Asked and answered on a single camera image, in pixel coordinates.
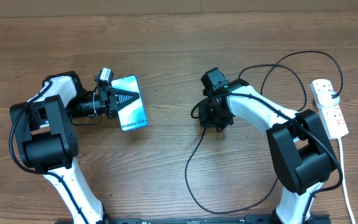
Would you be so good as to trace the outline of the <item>Samsung Galaxy smartphone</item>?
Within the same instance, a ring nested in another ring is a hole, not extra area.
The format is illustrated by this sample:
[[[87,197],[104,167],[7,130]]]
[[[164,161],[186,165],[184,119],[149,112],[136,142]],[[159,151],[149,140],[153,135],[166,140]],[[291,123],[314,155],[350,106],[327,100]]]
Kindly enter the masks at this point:
[[[123,131],[132,131],[148,125],[137,77],[118,78],[111,82],[115,93],[117,117]]]

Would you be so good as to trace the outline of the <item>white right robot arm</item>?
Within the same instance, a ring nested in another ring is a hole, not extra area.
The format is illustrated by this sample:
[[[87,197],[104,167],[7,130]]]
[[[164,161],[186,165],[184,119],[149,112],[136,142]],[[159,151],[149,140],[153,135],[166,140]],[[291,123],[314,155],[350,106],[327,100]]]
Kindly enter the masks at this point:
[[[332,172],[342,175],[319,115],[284,108],[257,93],[245,80],[229,81],[213,68],[202,77],[201,100],[192,109],[204,129],[223,131],[235,117],[267,136],[277,180],[283,185],[279,204],[271,214],[246,215],[244,223],[330,223],[329,215],[314,215],[316,195],[338,188],[343,179],[323,187]]]

